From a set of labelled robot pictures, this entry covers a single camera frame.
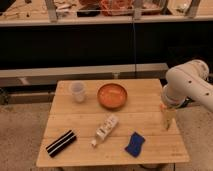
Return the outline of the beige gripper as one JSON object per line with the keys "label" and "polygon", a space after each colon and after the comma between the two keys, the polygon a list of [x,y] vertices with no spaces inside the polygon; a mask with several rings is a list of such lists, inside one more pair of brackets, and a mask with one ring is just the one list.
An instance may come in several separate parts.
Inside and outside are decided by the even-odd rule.
{"label": "beige gripper", "polygon": [[162,113],[162,122],[163,126],[166,130],[168,130],[172,124],[172,120],[176,115],[176,110],[174,108],[168,108],[164,104],[160,105],[161,113]]}

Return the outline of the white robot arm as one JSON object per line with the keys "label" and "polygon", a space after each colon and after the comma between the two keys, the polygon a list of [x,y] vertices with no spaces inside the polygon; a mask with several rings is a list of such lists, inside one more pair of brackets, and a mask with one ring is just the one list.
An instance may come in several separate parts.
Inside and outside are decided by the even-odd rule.
{"label": "white robot arm", "polygon": [[213,85],[206,79],[209,67],[202,60],[191,60],[170,68],[165,75],[167,84],[162,89],[161,112],[164,129],[168,130],[175,109],[190,98],[213,112]]}

